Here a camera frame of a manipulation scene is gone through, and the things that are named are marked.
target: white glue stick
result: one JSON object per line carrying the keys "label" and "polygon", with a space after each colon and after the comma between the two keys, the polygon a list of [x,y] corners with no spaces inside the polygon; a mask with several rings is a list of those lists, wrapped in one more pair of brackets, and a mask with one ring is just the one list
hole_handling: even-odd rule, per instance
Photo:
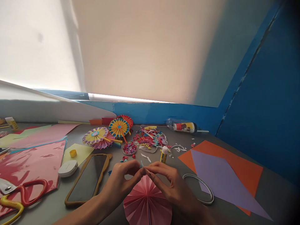
{"label": "white glue stick", "polygon": [[162,163],[166,163],[167,156],[168,156],[168,151],[169,151],[168,147],[167,146],[163,146],[163,148],[162,148],[162,154],[160,156],[160,161]]}

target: bottle label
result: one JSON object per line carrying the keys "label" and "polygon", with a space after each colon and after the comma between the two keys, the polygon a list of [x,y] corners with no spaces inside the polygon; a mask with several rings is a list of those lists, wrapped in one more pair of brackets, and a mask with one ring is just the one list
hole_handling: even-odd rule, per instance
{"label": "bottle label", "polygon": [[195,132],[195,125],[194,125],[193,122],[175,123],[174,124],[174,130],[175,131],[188,132],[188,133],[194,133]]}

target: paper rosette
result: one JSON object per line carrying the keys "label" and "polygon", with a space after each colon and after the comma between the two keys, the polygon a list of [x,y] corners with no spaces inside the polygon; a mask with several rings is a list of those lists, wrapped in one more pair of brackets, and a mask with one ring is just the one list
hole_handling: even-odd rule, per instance
{"label": "paper rosette", "polygon": [[129,116],[126,116],[126,115],[120,115],[120,116],[117,116],[116,118],[117,118],[117,119],[118,119],[118,118],[122,118],[123,120],[125,120],[125,121],[129,124],[129,129],[131,129],[131,127],[133,126],[133,120],[132,120],[132,118],[130,118]]}
{"label": "paper rosette", "polygon": [[110,122],[110,125],[108,127],[109,132],[116,138],[123,137],[125,140],[125,143],[127,143],[125,139],[125,135],[129,132],[129,124],[126,122],[126,120],[123,119],[114,119]]}
{"label": "paper rosette", "polygon": [[113,135],[111,135],[110,132],[108,132],[106,138],[111,141],[103,139],[102,141],[99,141],[98,143],[94,144],[93,147],[95,149],[103,149],[103,148],[109,147],[113,144],[113,140],[116,139]]}
{"label": "paper rosette", "polygon": [[83,136],[82,142],[84,144],[93,146],[94,144],[106,139],[107,134],[108,129],[106,127],[95,128]]}
{"label": "paper rosette", "polygon": [[130,225],[170,225],[172,207],[146,175],[124,199],[124,211]]}

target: smartphone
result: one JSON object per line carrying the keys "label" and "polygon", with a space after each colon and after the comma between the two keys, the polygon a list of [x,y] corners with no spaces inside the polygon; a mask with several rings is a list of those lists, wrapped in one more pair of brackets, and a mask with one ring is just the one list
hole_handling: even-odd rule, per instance
{"label": "smartphone", "polygon": [[87,158],[65,199],[67,207],[80,206],[98,194],[103,173],[108,168],[111,158],[111,154],[95,154]]}
{"label": "smartphone", "polygon": [[9,150],[9,148],[0,148],[0,155],[6,153]]}

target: glue bottle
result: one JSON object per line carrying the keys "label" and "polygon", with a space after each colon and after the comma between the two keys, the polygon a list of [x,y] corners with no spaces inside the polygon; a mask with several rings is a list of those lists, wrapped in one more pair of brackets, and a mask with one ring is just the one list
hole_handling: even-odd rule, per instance
{"label": "glue bottle", "polygon": [[15,122],[15,120],[12,117],[6,117],[5,120],[13,132],[16,132],[19,130],[17,123]]}
{"label": "glue bottle", "polygon": [[167,146],[163,146],[163,148],[162,148],[162,154],[160,156],[160,161],[162,163],[166,163],[167,156],[168,156],[168,151],[169,151],[168,147]]}

